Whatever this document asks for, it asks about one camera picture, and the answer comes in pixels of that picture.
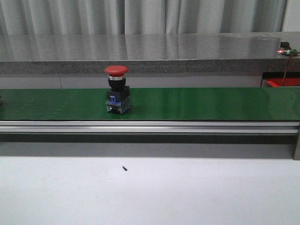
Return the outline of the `small green circuit board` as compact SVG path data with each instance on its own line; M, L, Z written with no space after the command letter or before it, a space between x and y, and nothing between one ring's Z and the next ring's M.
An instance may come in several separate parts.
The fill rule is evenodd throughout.
M297 49L289 49L289 48L280 48L277 51L279 54L284 54L284 55L299 55L300 52Z

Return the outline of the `black sensor module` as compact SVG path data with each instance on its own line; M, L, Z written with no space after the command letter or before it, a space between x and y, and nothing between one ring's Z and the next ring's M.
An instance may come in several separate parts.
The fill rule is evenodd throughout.
M281 42L281 43L280 43L280 48L283 48L283 49L290 49L290 44L289 44L289 42L286 42L286 41Z

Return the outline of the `grey pleated curtain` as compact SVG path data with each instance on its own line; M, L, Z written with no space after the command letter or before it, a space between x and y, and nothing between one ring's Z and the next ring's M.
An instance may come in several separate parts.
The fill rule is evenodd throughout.
M281 31L285 0L3 0L2 35Z

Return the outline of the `grey stone counter shelf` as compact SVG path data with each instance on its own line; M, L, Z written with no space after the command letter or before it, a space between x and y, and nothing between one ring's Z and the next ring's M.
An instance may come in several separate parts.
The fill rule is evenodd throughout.
M97 74L109 65L130 73L263 73L300 69L287 65L281 41L300 46L298 32L137 35L12 35L0 37L0 72Z

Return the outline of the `green conveyor belt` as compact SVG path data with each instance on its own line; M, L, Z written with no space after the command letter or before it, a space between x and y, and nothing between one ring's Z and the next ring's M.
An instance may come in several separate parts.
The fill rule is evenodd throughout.
M106 110L105 89L1 90L1 120L298 121L300 89L132 88L124 114Z

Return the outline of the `red plastic tray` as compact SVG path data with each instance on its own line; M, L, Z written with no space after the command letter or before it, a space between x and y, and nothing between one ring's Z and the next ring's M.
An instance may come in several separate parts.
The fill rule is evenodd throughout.
M266 83L271 87L299 87L300 79L299 78L270 78L266 80Z

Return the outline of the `aluminium conveyor frame rail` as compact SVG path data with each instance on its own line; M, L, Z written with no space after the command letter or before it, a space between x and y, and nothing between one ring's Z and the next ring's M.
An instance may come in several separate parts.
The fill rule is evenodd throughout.
M291 121L2 121L2 142L287 144L300 158Z

